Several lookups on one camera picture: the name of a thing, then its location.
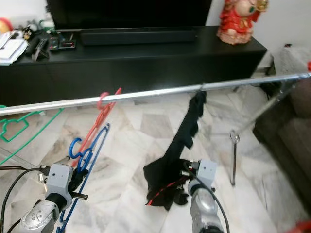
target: red figurine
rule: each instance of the red figurine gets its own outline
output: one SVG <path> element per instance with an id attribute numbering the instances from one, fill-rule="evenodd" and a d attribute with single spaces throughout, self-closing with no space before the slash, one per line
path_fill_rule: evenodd
<path id="1" fill-rule="evenodd" d="M 217 36 L 228 44 L 245 44 L 253 34 L 253 22 L 268 8 L 268 0 L 225 0 Z"/>

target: white wall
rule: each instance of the white wall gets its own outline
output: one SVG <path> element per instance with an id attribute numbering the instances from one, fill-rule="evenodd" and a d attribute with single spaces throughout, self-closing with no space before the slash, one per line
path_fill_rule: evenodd
<path id="1" fill-rule="evenodd" d="M 207 25 L 219 25 L 224 0 L 213 0 Z M 311 0 L 270 0 L 268 11 L 254 23 L 254 38 L 269 51 L 286 43 L 311 47 Z M 260 67 L 270 63 L 267 55 Z"/>
<path id="2" fill-rule="evenodd" d="M 0 17 L 9 19 L 13 27 L 26 26 L 27 20 L 44 19 L 45 6 L 45 0 L 0 0 Z"/>

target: blue hanger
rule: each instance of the blue hanger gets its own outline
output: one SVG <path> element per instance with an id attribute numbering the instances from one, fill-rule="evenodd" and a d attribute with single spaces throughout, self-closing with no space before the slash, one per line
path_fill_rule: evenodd
<path id="1" fill-rule="evenodd" d="M 100 146 L 99 146 L 99 148 L 98 148 L 98 150 L 97 150 L 97 152 L 96 152 L 96 155 L 95 155 L 95 157 L 94 157 L 94 160 L 93 160 L 92 164 L 90 165 L 90 167 L 89 167 L 89 169 L 88 169 L 88 174 L 86 175 L 86 177 L 85 177 L 85 179 L 84 179 L 84 181 L 83 181 L 83 183 L 82 183 L 82 185 L 81 185 L 81 188 L 80 188 L 80 190 L 79 190 L 79 193 L 82 193 L 82 191 L 83 191 L 83 188 L 84 188 L 84 186 L 85 186 L 85 184 L 86 184 L 86 182 L 87 182 L 87 180 L 88 180 L 88 177 L 89 177 L 89 175 L 90 175 L 90 173 L 91 173 L 91 171 L 92 171 L 92 169 L 93 169 L 93 167 L 94 167 L 94 164 L 95 164 L 95 162 L 96 162 L 96 160 L 97 160 L 97 157 L 98 157 L 98 155 L 99 155 L 99 153 L 100 153 L 100 151 L 101 151 L 101 149 L 102 149 L 102 146 L 103 146 L 103 144 L 104 144 L 104 142 L 105 142 L 105 140 L 106 140 L 106 137 L 107 137 L 107 135 L 108 135 L 108 133 L 109 133 L 109 129 L 110 129 L 110 124 L 107 123 L 107 124 L 101 129 L 101 131 L 98 133 L 98 135 L 96 136 L 96 138 L 95 138 L 95 140 L 93 141 L 93 143 L 92 143 L 92 145 L 90 146 L 90 148 L 86 149 L 83 153 L 78 152 L 78 153 L 76 153 L 75 155 L 72 153 L 72 149 L 73 149 L 74 144 L 75 144 L 76 142 L 78 142 L 78 141 L 81 141 L 80 138 L 78 138 L 78 137 L 75 138 L 75 139 L 71 142 L 71 144 L 70 144 L 70 147 L 69 147 L 69 156 L 70 156 L 71 158 L 73 158 L 73 159 L 80 157 L 77 170 L 78 170 L 78 172 L 79 172 L 79 170 L 82 171 L 83 169 L 86 169 L 86 168 L 88 167 L 88 164 L 89 164 L 89 162 L 90 162 L 90 160 L 91 160 L 91 158 L 92 158 L 92 156 L 93 156 L 93 151 L 92 151 L 92 150 L 93 150 L 93 148 L 95 147 L 96 142 L 98 141 L 98 139 L 100 138 L 100 136 L 103 134 L 103 132 L 105 132 L 105 135 L 104 135 L 104 137 L 103 137 L 103 139 L 102 139 L 102 141 L 101 141 L 101 144 L 100 144 Z M 75 206 L 76 206 L 76 204 L 77 204 L 77 201 L 78 201 L 78 199 L 76 198 L 76 199 L 74 200 L 73 204 L 71 205 L 71 208 L 70 208 L 70 210 L 69 210 L 69 213 L 68 213 L 66 219 L 64 219 L 65 210 L 62 211 L 62 213 L 61 213 L 61 215 L 60 215 L 59 221 L 60 221 L 63 225 L 62 225 L 62 227 L 57 227 L 56 233 L 64 233 L 64 232 L 65 232 L 66 225 L 67 225 L 67 223 L 68 223 L 68 221 L 69 221 L 69 219 L 70 219 L 70 216 L 71 216 L 71 214 L 72 214 L 72 212 L 73 212 L 73 210 L 74 210 L 74 208 L 75 208 Z"/>

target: black tv cabinet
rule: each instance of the black tv cabinet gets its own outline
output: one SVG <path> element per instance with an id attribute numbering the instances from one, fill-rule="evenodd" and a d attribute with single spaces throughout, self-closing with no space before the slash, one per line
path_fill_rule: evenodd
<path id="1" fill-rule="evenodd" d="M 266 53 L 253 39 L 229 45 L 217 27 L 196 28 L 189 43 L 82 46 L 33 62 L 0 66 L 0 104 L 7 106 L 249 78 Z"/>

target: paper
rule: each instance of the paper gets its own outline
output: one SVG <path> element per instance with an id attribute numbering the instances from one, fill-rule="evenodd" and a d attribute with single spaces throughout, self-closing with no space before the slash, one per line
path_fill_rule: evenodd
<path id="1" fill-rule="evenodd" d="M 0 58 L 0 66 L 1 65 L 2 66 L 8 66 L 8 65 L 12 64 L 14 61 L 16 61 L 18 59 L 19 56 L 21 56 L 24 53 L 27 46 L 28 46 L 27 41 L 23 40 L 20 47 L 12 54 L 12 56 L 10 58 L 8 58 L 8 59 L 1 59 Z"/>
<path id="2" fill-rule="evenodd" d="M 6 32 L 0 35 L 0 49 L 5 45 L 5 43 L 11 38 L 11 32 Z"/>
<path id="3" fill-rule="evenodd" d="M 0 49 L 0 59 L 9 59 L 24 42 L 24 39 L 11 39 Z"/>

